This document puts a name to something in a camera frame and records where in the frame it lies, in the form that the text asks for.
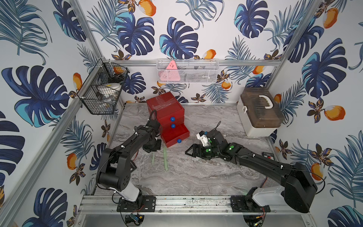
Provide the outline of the red three-drawer box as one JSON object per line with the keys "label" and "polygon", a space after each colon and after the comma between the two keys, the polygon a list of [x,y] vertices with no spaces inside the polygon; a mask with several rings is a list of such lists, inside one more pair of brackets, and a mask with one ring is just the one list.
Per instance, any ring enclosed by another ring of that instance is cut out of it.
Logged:
{"label": "red three-drawer box", "polygon": [[166,147],[181,143],[190,136],[184,124],[185,110],[171,92],[150,98],[146,101],[149,112],[157,112],[161,138]]}

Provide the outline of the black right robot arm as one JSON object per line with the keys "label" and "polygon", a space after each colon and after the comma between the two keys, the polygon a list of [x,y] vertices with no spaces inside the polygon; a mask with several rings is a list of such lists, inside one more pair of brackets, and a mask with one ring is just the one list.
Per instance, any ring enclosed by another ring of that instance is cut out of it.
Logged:
{"label": "black right robot arm", "polygon": [[279,184],[270,188],[253,187],[246,195],[231,196],[231,207],[235,212],[269,212],[271,205],[288,205],[300,213],[310,211],[318,187],[306,166],[284,164],[241,144],[228,143],[218,130],[201,131],[197,138],[201,143],[191,145],[186,155],[205,160],[220,158],[255,170]]}

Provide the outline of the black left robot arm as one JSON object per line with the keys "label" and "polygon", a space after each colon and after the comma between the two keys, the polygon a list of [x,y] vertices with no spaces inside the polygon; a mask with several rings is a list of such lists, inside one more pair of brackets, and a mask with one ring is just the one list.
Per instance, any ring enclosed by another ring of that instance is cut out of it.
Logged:
{"label": "black left robot arm", "polygon": [[129,202],[136,202],[141,193],[130,182],[131,159],[140,149],[147,153],[161,149],[161,140],[157,138],[159,128],[157,120],[148,120],[146,125],[135,127],[134,134],[123,144],[105,149],[97,169],[96,183],[105,190],[117,192]]}

